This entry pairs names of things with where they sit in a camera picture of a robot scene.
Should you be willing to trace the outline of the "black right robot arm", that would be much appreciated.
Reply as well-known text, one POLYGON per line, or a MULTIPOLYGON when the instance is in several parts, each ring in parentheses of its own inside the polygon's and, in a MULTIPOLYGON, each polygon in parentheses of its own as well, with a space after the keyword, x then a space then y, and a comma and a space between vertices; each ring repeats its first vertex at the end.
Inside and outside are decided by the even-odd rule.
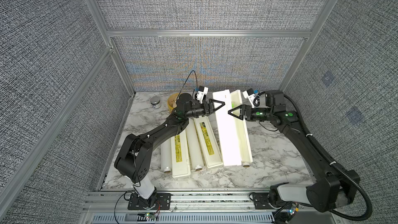
POLYGON ((270 122, 296 147, 315 178, 309 186, 273 185, 268 195, 271 206, 280 208, 287 202, 296 202, 311 205, 322 213, 336 214, 336 208, 351 204, 360 193, 366 208, 371 209, 358 173, 345 169, 321 146, 304 123, 294 100, 277 90, 262 94, 265 95, 265 107, 240 105, 229 110, 229 115, 249 122, 270 122))

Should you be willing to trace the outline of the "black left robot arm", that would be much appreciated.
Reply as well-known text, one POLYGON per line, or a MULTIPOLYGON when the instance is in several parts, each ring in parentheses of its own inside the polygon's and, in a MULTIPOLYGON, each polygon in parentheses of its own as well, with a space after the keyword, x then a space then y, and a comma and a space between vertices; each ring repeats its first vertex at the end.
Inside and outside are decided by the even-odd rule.
POLYGON ((114 167, 133 183, 138 196, 153 200, 156 188, 147 177, 152 152, 165 141, 180 134, 192 118, 209 116, 226 105, 225 102, 208 99, 199 101, 183 93, 176 101, 176 107, 158 127, 140 135, 129 134, 116 156, 114 167))

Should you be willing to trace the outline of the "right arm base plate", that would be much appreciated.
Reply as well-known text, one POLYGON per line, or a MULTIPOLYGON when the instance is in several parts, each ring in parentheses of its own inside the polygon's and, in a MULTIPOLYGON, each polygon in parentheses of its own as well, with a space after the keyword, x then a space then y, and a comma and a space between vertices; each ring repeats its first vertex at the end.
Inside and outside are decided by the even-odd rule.
POLYGON ((249 199, 253 201, 255 209, 289 209, 293 203, 287 204, 287 201, 281 199, 281 197, 275 192, 251 192, 249 199))

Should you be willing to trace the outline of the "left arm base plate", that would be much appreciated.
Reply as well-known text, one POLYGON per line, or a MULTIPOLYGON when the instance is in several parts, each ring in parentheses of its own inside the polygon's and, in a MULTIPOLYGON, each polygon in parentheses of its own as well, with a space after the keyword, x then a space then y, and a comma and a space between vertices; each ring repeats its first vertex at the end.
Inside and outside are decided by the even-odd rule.
POLYGON ((128 202, 127 209, 130 211, 143 211, 143 210, 169 210, 171 205, 171 194, 156 193, 144 199, 136 193, 131 194, 128 202))

